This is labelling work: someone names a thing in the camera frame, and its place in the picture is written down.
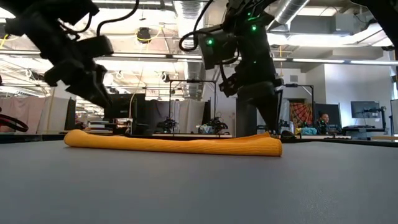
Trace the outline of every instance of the gray table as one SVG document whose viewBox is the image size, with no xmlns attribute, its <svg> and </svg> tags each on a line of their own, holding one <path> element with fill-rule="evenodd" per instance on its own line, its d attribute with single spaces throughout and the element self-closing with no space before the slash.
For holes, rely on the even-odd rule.
<svg viewBox="0 0 398 224">
<path fill-rule="evenodd" d="M 0 145 L 0 223 L 398 223 L 398 150 L 275 157 Z"/>
</svg>

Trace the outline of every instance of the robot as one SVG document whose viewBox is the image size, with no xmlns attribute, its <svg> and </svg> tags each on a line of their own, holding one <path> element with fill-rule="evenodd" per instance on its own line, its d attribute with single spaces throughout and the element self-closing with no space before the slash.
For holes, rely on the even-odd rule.
<svg viewBox="0 0 398 224">
<path fill-rule="evenodd" d="M 200 17 L 212 1 L 209 0 Z M 200 47 L 206 69 L 220 66 L 223 79 L 220 90 L 226 96 L 238 94 L 255 105 L 269 129 L 277 131 L 283 81 L 277 76 L 267 41 L 266 25 L 274 18 L 264 12 L 275 1 L 229 0 L 222 24 L 200 30 L 196 30 L 196 25 L 192 32 L 182 37 L 180 48 L 189 52 Z M 394 24 L 398 21 L 396 0 L 352 1 L 367 6 L 394 46 L 398 45 L 398 30 Z M 99 12 L 91 0 L 0 0 L 0 7 L 16 16 L 15 19 L 7 19 L 6 32 L 28 36 L 40 50 L 41 57 L 54 65 L 44 74 L 45 81 L 56 86 L 61 80 L 69 86 L 67 91 L 70 93 L 102 107 L 111 104 L 103 85 L 106 68 L 96 64 L 93 58 L 111 55 L 113 48 L 109 39 L 101 35 L 101 27 L 128 18 L 138 6 L 139 0 L 136 0 L 129 14 L 103 21 L 97 28 L 96 37 L 79 40 L 78 34 L 88 29 L 91 18 Z M 90 21 L 83 30 L 71 30 L 59 22 L 75 25 L 87 14 Z M 190 36 L 193 36 L 194 47 L 185 49 L 182 42 Z M 223 65 L 237 61 L 236 52 L 242 59 L 235 73 L 226 77 Z"/>
</svg>

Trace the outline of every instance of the computer monitor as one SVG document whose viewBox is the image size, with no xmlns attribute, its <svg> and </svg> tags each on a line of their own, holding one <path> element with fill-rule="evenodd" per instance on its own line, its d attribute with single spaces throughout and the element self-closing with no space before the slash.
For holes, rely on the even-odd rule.
<svg viewBox="0 0 398 224">
<path fill-rule="evenodd" d="M 351 115 L 353 118 L 380 118 L 380 112 L 365 112 L 372 109 L 379 109 L 378 101 L 352 101 Z"/>
<path fill-rule="evenodd" d="M 111 94 L 109 97 L 113 105 L 104 109 L 104 118 L 128 118 L 132 94 Z M 145 119 L 145 94 L 135 94 L 131 107 L 132 117 L 138 121 Z"/>
</svg>

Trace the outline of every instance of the person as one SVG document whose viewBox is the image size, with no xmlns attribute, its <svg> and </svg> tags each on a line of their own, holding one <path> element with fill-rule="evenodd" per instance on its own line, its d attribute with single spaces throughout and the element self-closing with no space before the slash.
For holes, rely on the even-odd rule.
<svg viewBox="0 0 398 224">
<path fill-rule="evenodd" d="M 319 112 L 317 131 L 318 134 L 329 134 L 329 115 L 325 112 Z"/>
</svg>

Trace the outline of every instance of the orange towel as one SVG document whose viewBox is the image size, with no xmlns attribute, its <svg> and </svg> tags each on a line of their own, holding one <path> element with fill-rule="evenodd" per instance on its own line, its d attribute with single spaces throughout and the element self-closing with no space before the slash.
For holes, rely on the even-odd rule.
<svg viewBox="0 0 398 224">
<path fill-rule="evenodd" d="M 64 141 L 65 144 L 71 147 L 101 149 L 242 156 L 282 155 L 282 143 L 278 139 L 270 138 L 268 134 L 220 140 L 170 141 L 127 138 L 122 136 L 98 136 L 87 134 L 80 130 L 73 130 L 65 136 Z"/>
</svg>

